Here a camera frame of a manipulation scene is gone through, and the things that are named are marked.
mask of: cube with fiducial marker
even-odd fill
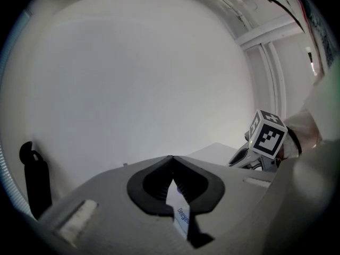
[[[274,159],[287,135],[288,129],[275,114],[256,110],[249,130],[249,149]]]

